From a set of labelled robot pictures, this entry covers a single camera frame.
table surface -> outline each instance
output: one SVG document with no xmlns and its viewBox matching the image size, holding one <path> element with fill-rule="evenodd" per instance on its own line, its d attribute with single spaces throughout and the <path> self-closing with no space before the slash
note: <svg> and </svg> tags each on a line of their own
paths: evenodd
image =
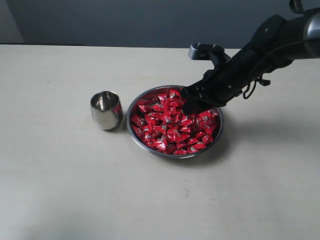
<svg viewBox="0 0 320 240">
<path fill-rule="evenodd" d="M 227 50 L 233 55 L 237 50 Z M 162 159 L 92 121 L 212 67 L 187 49 L 0 45 L 0 240 L 318 240 L 320 60 L 267 76 L 222 109 L 200 156 Z"/>
</svg>

cable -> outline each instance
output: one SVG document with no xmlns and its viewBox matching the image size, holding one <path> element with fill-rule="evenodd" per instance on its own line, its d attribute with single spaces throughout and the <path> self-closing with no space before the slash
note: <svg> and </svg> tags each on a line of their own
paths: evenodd
<svg viewBox="0 0 320 240">
<path fill-rule="evenodd" d="M 305 39 L 305 40 L 300 40 L 300 41 L 294 41 L 294 42 L 291 42 L 291 43 L 288 43 L 286 45 L 283 45 L 283 46 L 279 46 L 275 49 L 273 49 L 271 52 L 269 52 L 267 55 L 265 55 L 260 61 L 258 61 L 258 63 L 253 67 L 253 69 L 251 70 L 249 76 L 248 76 L 248 79 L 251 79 L 252 75 L 254 74 L 255 70 L 257 69 L 257 67 L 267 58 L 269 57 L 271 54 L 273 54 L 274 52 L 276 51 L 279 51 L 280 49 L 283 49 L 283 48 L 286 48 L 286 47 L 289 47 L 289 46 L 293 46 L 293 45 L 297 45 L 297 44 L 304 44 L 304 43 L 307 43 L 307 42 L 313 42 L 313 41 L 320 41 L 320 37 L 313 37 L 313 38 L 309 38 L 309 39 Z M 251 90 L 251 92 L 246 95 L 249 90 L 250 90 L 250 87 L 251 87 L 251 82 L 249 82 L 249 84 L 247 85 L 246 87 L 246 90 L 243 92 L 242 96 L 244 99 L 248 99 L 250 98 L 250 96 L 254 93 L 255 89 L 256 89 L 256 86 L 257 86 L 257 79 L 254 80 L 254 85 L 253 85 L 253 88 Z"/>
</svg>

bowl rim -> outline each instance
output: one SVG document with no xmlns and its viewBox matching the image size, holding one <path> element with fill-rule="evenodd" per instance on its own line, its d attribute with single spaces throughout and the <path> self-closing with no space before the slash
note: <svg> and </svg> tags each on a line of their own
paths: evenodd
<svg viewBox="0 0 320 240">
<path fill-rule="evenodd" d="M 157 87 L 154 87 L 154 88 L 151 88 L 143 93 L 141 93 L 139 96 L 137 96 L 133 102 L 130 104 L 127 112 L 126 112 L 126 127 L 129 131 L 129 134 L 130 136 L 132 137 L 132 139 L 135 141 L 135 143 L 137 143 L 140 147 L 142 147 L 144 150 L 152 153 L 152 154 L 156 154 L 162 158 L 166 158 L 166 159 L 186 159 L 186 158 L 191 158 L 193 156 L 196 156 L 196 155 L 199 155 L 201 153 L 204 153 L 206 151 L 208 151 L 217 141 L 218 139 L 220 138 L 222 132 L 223 132 L 223 129 L 224 129 L 224 115 L 221 111 L 221 109 L 219 107 L 217 107 L 216 109 L 218 110 L 219 112 L 219 116 L 220 116 L 220 128 L 219 128 L 219 132 L 218 134 L 216 135 L 215 139 L 213 140 L 213 142 L 211 142 L 206 148 L 204 149 L 201 149 L 200 151 L 197 151 L 197 152 L 194 152 L 194 153 L 188 153 L 188 154 L 184 154 L 184 155 L 174 155 L 174 154 L 166 154 L 166 153 L 162 153 L 162 152 L 158 152 L 156 150 L 153 150 L 151 149 L 150 147 L 144 145 L 143 142 L 141 142 L 139 140 L 139 138 L 136 136 L 136 134 L 134 133 L 134 131 L 132 130 L 131 128 L 131 124 L 130 124 L 130 115 L 131 115 L 131 111 L 133 110 L 135 104 L 137 103 L 138 100 L 140 100 L 144 95 L 152 92 L 152 91 L 155 91 L 155 90 L 158 90 L 158 89 L 164 89 L 164 88 L 184 88 L 185 86 L 182 86 L 182 85 L 163 85 L 163 86 L 157 86 Z"/>
</svg>

pile of candy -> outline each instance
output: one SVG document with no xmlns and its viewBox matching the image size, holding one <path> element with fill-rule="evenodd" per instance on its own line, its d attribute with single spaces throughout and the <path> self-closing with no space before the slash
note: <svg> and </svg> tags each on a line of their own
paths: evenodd
<svg viewBox="0 0 320 240">
<path fill-rule="evenodd" d="M 131 117 L 135 135 L 149 148 L 164 154 L 184 155 L 206 148 L 219 129 L 218 110 L 184 115 L 184 100 L 175 89 L 138 102 L 138 114 Z"/>
</svg>

cup rim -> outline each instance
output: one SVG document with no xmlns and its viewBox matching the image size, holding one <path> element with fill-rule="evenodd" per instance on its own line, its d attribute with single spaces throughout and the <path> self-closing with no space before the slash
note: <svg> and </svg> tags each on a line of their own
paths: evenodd
<svg viewBox="0 0 320 240">
<path fill-rule="evenodd" d="M 94 107 L 94 105 L 93 105 L 93 100 L 94 100 L 94 97 L 96 97 L 96 96 L 99 95 L 99 94 L 103 94 L 103 93 L 112 93 L 112 94 L 116 95 L 116 97 L 117 97 L 118 99 L 117 99 L 116 104 L 115 104 L 113 107 L 110 107 L 110 108 L 108 108 L 108 109 L 106 109 L 106 110 L 99 110 L 99 109 L 96 109 L 96 108 Z M 119 95 L 118 95 L 116 92 L 114 92 L 114 91 L 100 91 L 100 92 L 97 92 L 96 94 L 94 94 L 94 95 L 91 97 L 91 100 L 90 100 L 90 106 L 91 106 L 91 108 L 92 108 L 93 110 L 97 111 L 97 112 L 107 112 L 107 111 L 111 111 L 111 110 L 114 109 L 119 103 L 120 103 L 120 97 L 119 97 Z"/>
</svg>

